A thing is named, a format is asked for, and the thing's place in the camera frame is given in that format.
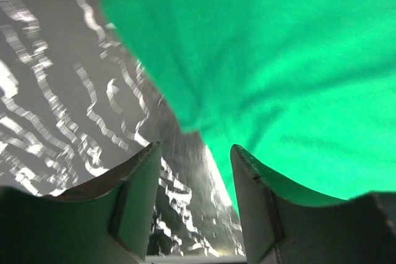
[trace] green towel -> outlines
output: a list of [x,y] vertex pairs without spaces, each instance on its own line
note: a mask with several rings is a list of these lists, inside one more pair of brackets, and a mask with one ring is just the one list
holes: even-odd
[[102,4],[235,207],[234,143],[333,197],[396,190],[396,0]]

